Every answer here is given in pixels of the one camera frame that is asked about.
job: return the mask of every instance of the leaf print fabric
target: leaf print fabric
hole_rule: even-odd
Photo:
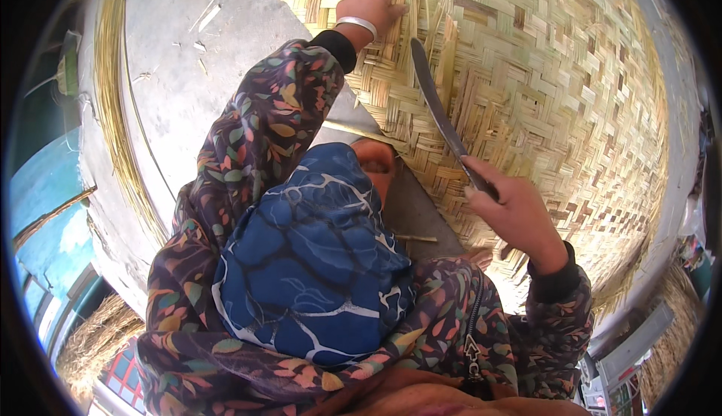
[[[413,265],[413,310],[370,356],[341,370],[229,334],[212,295],[221,250],[248,208],[293,173],[342,85],[341,67],[326,49],[287,42],[249,70],[213,123],[198,177],[179,192],[173,237],[148,278],[147,332],[137,342],[147,410],[300,414],[391,366],[471,383],[464,351],[474,348],[476,383],[507,385],[520,396],[572,397],[574,365],[592,327],[589,281],[578,267],[582,280],[562,301],[530,297],[526,316],[508,316],[491,280],[465,259]]]

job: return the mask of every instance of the red window frame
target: red window frame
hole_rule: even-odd
[[[129,360],[129,365],[128,365],[128,368],[126,369],[125,375],[123,377],[115,375],[115,368],[118,367],[118,362],[120,362],[121,358],[123,357],[123,352],[125,352],[128,349],[131,349],[131,352],[132,352],[132,349],[135,348],[135,342],[136,342],[136,338],[131,338],[130,341],[128,342],[128,345],[125,348],[123,348],[118,353],[118,355],[115,356],[115,358],[113,359],[113,363],[109,363],[110,367],[108,368],[108,375],[103,380],[103,384],[106,385],[111,391],[113,391],[113,389],[110,387],[111,378],[115,378],[116,380],[120,381],[121,382],[120,391],[118,391],[118,392],[113,391],[113,392],[116,393],[118,395],[118,397],[123,399],[121,392],[123,391],[123,389],[128,389],[131,393],[133,393],[133,400],[130,403],[130,406],[135,411],[138,411],[138,409],[136,408],[136,403],[138,402],[138,399],[140,399],[140,401],[143,402],[143,390],[141,389],[141,386],[140,386],[140,380],[138,381],[138,385],[136,385],[135,389],[131,388],[128,385],[128,379],[130,378],[131,373],[133,372],[133,369],[137,367],[135,352],[133,352],[132,358],[128,359],[127,357],[125,357],[126,360]]]

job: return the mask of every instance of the silver bangle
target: silver bangle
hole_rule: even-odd
[[[342,23],[351,23],[351,24],[357,24],[359,26],[363,26],[364,28],[371,31],[373,34],[373,41],[376,42],[378,40],[378,32],[376,31],[376,26],[371,24],[370,21],[366,21],[363,18],[358,17],[340,17],[338,20],[336,20],[336,24],[334,26],[338,26]]]

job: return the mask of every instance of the black cuff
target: black cuff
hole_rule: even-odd
[[[581,277],[579,277],[578,266],[574,259],[574,247],[567,241],[564,241],[564,246],[567,248],[569,260],[558,272],[549,275],[539,275],[531,260],[526,266],[526,270],[531,277],[529,292],[531,293],[531,297],[538,303],[557,303],[562,301],[579,286]]]
[[[336,58],[344,74],[354,71],[356,68],[356,50],[350,40],[338,31],[331,29],[322,31],[318,36],[313,37],[309,46],[322,47]]]

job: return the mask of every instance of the zipper pull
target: zipper pull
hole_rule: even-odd
[[[470,334],[466,334],[466,342],[464,343],[464,355],[469,359],[469,379],[472,381],[481,380],[482,374],[479,374],[479,346]]]

